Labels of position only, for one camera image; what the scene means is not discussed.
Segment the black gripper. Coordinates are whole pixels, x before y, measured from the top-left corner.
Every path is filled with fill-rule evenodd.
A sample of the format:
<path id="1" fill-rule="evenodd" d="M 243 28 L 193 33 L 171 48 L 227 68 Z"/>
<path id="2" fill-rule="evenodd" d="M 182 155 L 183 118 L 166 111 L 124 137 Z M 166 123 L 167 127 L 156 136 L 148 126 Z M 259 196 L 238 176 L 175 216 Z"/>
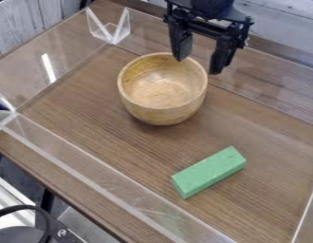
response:
<path id="1" fill-rule="evenodd" d="M 235 0 L 164 1 L 167 11 L 163 21 L 168 25 L 175 59 L 181 62 L 191 53 L 193 32 L 218 39 L 209 73 L 221 74 L 230 65 L 237 49 L 247 44 L 254 19 L 235 8 Z"/>

